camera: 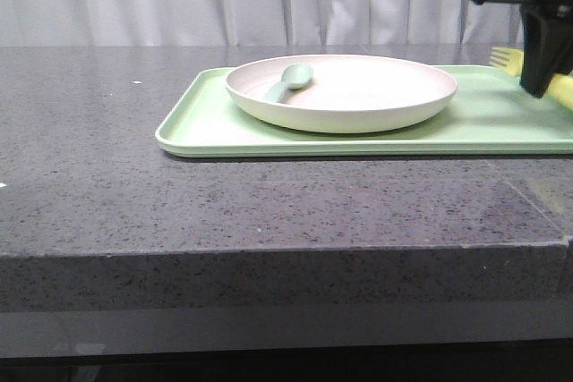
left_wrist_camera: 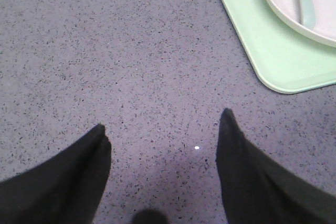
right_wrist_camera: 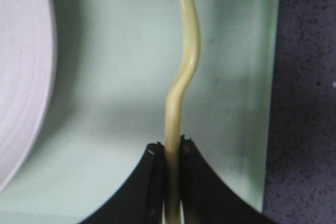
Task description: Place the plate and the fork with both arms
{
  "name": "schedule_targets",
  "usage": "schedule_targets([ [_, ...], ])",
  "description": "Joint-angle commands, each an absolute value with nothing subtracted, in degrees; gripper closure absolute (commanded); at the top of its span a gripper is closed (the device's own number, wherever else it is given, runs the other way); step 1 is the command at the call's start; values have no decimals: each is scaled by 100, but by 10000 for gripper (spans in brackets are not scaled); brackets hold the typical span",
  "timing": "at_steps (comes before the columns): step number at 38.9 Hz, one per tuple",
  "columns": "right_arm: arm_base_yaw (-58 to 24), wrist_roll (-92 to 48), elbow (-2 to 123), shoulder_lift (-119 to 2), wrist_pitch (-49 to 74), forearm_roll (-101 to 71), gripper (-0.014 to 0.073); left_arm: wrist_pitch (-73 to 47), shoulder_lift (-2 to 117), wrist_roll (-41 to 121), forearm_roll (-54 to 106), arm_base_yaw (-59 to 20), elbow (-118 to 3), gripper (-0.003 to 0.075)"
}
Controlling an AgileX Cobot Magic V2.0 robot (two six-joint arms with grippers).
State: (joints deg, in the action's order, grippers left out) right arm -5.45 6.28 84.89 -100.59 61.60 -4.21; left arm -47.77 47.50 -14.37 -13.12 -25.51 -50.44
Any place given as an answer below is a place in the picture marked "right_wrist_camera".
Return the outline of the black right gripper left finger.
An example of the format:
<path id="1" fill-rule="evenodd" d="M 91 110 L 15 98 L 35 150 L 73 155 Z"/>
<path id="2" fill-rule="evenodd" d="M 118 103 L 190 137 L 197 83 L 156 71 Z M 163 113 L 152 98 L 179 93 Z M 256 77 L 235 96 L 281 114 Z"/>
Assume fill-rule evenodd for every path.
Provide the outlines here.
<path id="1" fill-rule="evenodd" d="M 162 223 L 164 187 L 164 146 L 150 143 L 123 185 L 82 223 Z"/>

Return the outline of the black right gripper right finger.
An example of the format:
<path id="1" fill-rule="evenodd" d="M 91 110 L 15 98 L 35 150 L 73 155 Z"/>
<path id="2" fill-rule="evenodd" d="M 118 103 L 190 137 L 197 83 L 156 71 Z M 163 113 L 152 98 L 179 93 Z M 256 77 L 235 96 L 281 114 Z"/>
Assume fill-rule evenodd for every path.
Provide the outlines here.
<path id="1" fill-rule="evenodd" d="M 274 223 L 234 193 L 184 135 L 180 190 L 185 223 Z"/>

